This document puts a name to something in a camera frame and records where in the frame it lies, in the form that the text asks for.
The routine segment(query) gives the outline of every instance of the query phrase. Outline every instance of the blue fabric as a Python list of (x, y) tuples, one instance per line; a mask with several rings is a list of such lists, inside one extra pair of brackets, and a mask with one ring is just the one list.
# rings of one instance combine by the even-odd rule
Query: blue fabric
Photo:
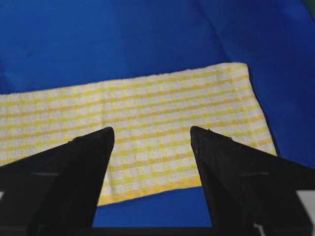
[[(244, 62), (279, 155), (315, 168), (315, 24), (300, 0), (1, 0), (0, 29), (0, 93)], [(99, 208), (95, 222), (132, 209), (121, 226), (168, 225), (150, 209), (190, 191), (141, 198), (142, 212), (135, 201)], [(204, 214), (171, 209), (174, 226)]]
[(93, 227), (209, 227), (201, 187), (179, 189), (100, 206)]

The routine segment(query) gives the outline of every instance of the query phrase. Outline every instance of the white towel fabric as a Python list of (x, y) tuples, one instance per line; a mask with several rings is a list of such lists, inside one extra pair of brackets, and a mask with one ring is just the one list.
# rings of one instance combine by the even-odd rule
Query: white towel fabric
[(115, 145), (99, 204), (199, 186), (190, 127), (275, 154), (242, 63), (0, 95), (0, 163), (106, 126)]

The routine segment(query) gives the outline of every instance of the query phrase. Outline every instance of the yellow checkered towel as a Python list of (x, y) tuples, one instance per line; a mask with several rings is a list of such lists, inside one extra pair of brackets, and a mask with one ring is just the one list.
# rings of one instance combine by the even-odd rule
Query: yellow checkered towel
[(115, 146), (99, 205), (201, 185), (198, 125), (275, 154), (248, 68), (222, 63), (170, 74), (0, 95), (0, 163), (105, 126)]

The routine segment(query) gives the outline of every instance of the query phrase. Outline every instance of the checkered pattern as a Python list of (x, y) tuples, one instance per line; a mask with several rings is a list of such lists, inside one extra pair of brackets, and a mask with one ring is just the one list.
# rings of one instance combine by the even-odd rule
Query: checkered pattern
[(99, 205), (199, 186), (193, 125), (275, 154), (248, 69), (202, 69), (0, 95), (0, 164), (105, 126), (115, 146)]

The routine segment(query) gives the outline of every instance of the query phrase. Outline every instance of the black plastic part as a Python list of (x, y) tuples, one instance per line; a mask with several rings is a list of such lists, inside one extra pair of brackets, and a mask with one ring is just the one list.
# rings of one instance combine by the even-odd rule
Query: black plastic part
[(113, 129), (97, 132), (0, 168), (0, 235), (92, 226)]
[(314, 170), (210, 130), (190, 133), (212, 228), (91, 228), (114, 145), (109, 127), (1, 167), (0, 235), (312, 234), (296, 190), (315, 189)]
[(254, 225), (260, 225), (268, 236), (312, 235), (296, 190), (315, 189), (313, 169), (196, 126), (190, 134), (217, 232), (251, 235)]

